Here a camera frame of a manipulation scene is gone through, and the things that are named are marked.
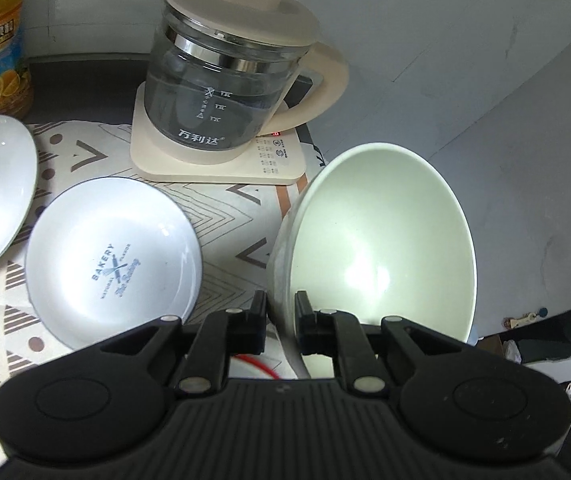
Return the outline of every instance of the brown dot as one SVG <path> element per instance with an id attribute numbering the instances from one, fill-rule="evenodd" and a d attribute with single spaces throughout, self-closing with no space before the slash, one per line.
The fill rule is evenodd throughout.
<path id="1" fill-rule="evenodd" d="M 27 345 L 30 347 L 30 350 L 35 352 L 40 352 L 45 348 L 45 343 L 40 337 L 31 337 L 30 341 L 27 342 Z"/>

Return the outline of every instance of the patterned tablecloth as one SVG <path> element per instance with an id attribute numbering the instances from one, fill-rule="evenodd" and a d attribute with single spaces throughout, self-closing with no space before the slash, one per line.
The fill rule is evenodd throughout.
<path id="1" fill-rule="evenodd" d="M 70 121 L 31 129 L 39 155 L 37 189 L 24 225 L 0 258 L 0 386 L 70 352 L 38 319 L 25 286 L 25 250 L 38 216 L 58 194 L 90 178 L 118 175 L 144 181 L 130 161 L 129 125 Z M 254 291 L 265 288 L 265 265 L 281 219 L 323 166 L 312 145 L 303 144 L 303 149 L 308 173 L 292 186 L 150 182 L 189 216 L 203 251 L 203 283 L 188 322 L 220 308 L 247 308 Z M 276 336 L 269 330 L 268 336 L 262 358 L 281 376 L 294 377 Z M 4 459 L 0 447 L 0 464 Z"/>

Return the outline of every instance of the kettle handle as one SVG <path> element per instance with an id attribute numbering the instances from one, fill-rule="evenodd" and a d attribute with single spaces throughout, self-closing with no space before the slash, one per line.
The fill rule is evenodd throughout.
<path id="1" fill-rule="evenodd" d="M 347 63 L 335 48 L 316 42 L 299 63 L 302 68 L 321 74 L 323 81 L 302 102 L 275 113 L 261 129 L 260 136 L 283 132 L 312 120 L 337 102 L 345 91 L 349 78 Z"/>

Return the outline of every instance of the beige kettle lid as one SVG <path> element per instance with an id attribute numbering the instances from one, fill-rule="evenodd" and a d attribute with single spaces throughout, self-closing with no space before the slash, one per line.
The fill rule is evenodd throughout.
<path id="1" fill-rule="evenodd" d="M 296 0 L 166 0 L 213 32 L 276 46 L 315 43 L 319 21 Z"/>

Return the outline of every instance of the glass kettle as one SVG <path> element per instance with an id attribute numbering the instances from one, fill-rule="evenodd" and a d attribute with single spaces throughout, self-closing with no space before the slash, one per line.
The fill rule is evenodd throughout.
<path id="1" fill-rule="evenodd" d="M 146 113 L 175 143 L 217 152 L 303 124 L 347 86 L 347 64 L 316 41 L 318 33 L 317 19 L 296 0 L 165 0 Z M 299 105 L 278 110 L 302 68 L 323 82 Z"/>

